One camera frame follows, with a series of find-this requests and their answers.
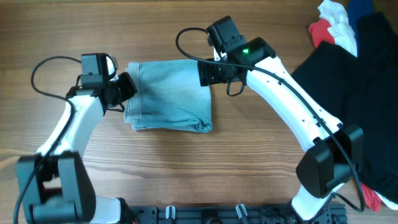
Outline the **light blue denim shorts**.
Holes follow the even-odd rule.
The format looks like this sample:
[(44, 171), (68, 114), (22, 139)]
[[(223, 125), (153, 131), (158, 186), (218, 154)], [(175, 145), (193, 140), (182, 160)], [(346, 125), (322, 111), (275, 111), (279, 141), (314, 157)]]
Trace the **light blue denim shorts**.
[(197, 61), (130, 62), (126, 71), (137, 88), (124, 111), (132, 129), (213, 129), (211, 91), (200, 85)]

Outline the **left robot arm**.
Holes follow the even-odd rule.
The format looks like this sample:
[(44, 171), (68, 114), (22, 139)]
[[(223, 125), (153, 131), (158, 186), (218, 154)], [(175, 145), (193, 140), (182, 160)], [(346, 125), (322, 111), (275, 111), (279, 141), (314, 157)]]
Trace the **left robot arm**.
[(137, 92), (116, 59), (83, 54), (81, 75), (65, 96), (65, 110), (50, 137), (33, 156), (16, 163), (19, 185), (13, 222), (23, 211), (27, 223), (138, 223), (123, 198), (96, 195), (83, 164), (90, 136), (107, 111), (124, 111)]

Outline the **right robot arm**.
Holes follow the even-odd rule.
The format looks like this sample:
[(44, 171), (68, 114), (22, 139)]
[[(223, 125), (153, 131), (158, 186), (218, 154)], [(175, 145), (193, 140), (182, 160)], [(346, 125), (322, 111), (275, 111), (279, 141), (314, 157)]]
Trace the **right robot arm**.
[(262, 38), (250, 41), (230, 16), (204, 29), (214, 57), (198, 61), (202, 86), (241, 82), (263, 97), (299, 141), (304, 155), (296, 167), (301, 183), (280, 217), (287, 223), (311, 223), (323, 215), (338, 190), (363, 163), (363, 130), (323, 109), (287, 73), (275, 50)]

